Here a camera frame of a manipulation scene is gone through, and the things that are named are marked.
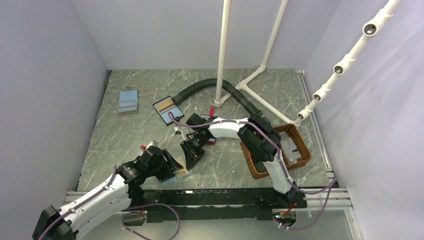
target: black hose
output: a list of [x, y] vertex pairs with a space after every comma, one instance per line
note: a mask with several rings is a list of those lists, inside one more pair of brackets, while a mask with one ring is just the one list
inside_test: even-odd
[[[174, 96], [172, 99], [175, 102], [177, 106], [179, 106], [182, 102], [187, 100], [191, 95], [197, 93], [200, 90], [215, 87], [217, 85], [217, 79], [216, 78], [209, 78], [205, 80], [198, 81], [184, 90], [180, 91], [176, 96]], [[259, 112], [259, 109], [257, 109], [253, 103], [251, 103], [239, 90], [237, 90], [229, 81], [222, 80], [222, 88], [227, 91], [231, 96], [239, 102], [244, 109], [247, 110], [248, 113], [251, 115], [254, 115]]]

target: marble surface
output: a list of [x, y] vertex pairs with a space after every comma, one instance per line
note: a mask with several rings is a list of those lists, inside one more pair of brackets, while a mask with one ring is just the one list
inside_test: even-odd
[[[224, 79], [237, 84], [255, 69], [227, 69]], [[89, 191], [104, 181], [113, 165], [132, 161], [141, 154], [140, 145], [151, 140], [167, 149], [172, 156], [183, 155], [181, 135], [175, 135], [174, 126], [165, 126], [152, 104], [166, 96], [175, 96], [187, 86], [217, 76], [215, 69], [147, 69], [113, 70], [98, 113], [95, 129], [79, 180], [78, 191]], [[306, 100], [294, 69], [267, 69], [249, 83], [249, 87], [290, 119], [295, 119]], [[118, 115], [120, 91], [138, 90], [139, 112]], [[284, 122], [244, 93], [274, 126]], [[215, 99], [215, 88], [198, 92], [179, 107], [185, 122], [192, 113], [208, 114]], [[249, 117], [247, 111], [233, 98], [216, 108], [215, 116], [228, 119]], [[290, 171], [301, 187], [322, 187], [328, 184], [326, 164], [310, 118], [299, 127], [312, 158], [306, 166]], [[205, 155], [194, 167], [195, 173], [169, 184], [148, 178], [143, 189], [216, 189], [271, 187], [269, 177], [252, 178], [240, 148], [240, 140], [218, 139], [215, 146], [205, 146]]]

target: white wall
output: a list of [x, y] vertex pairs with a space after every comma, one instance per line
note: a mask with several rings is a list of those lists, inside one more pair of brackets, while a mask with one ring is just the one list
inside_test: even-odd
[[[222, 0], [72, 0], [109, 69], [218, 67]], [[341, 0], [289, 0], [269, 68], [305, 69]], [[257, 68], [281, 0], [233, 0], [225, 68]]]
[[0, 7], [0, 239], [30, 239], [81, 172], [106, 67], [70, 1]]
[[[306, 68], [310, 93], [385, 3], [341, 2]], [[423, 13], [423, 1], [404, 0], [316, 108], [332, 167], [367, 240], [424, 239]]]

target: wicker basket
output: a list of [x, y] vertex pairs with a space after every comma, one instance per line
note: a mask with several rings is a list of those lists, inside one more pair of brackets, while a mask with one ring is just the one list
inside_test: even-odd
[[[305, 166], [306, 163], [311, 159], [311, 153], [306, 147], [305, 142], [303, 141], [301, 135], [299, 134], [296, 126], [293, 124], [286, 124], [286, 125], [274, 127], [274, 129], [277, 130], [277, 132], [279, 133], [285, 132], [287, 136], [289, 136], [293, 140], [301, 156], [300, 158], [297, 159], [296, 163], [290, 163], [287, 160], [287, 157], [283, 151], [282, 157], [287, 169], [292, 170], [292, 169], [297, 169], [297, 168]], [[247, 166], [249, 167], [252, 177], [254, 179], [261, 179], [264, 177], [268, 177], [269, 174], [267, 170], [265, 169], [264, 164], [258, 161], [255, 157], [253, 157], [243, 143], [240, 143], [240, 145], [241, 145], [241, 150], [243, 151], [244, 158], [246, 159]]]

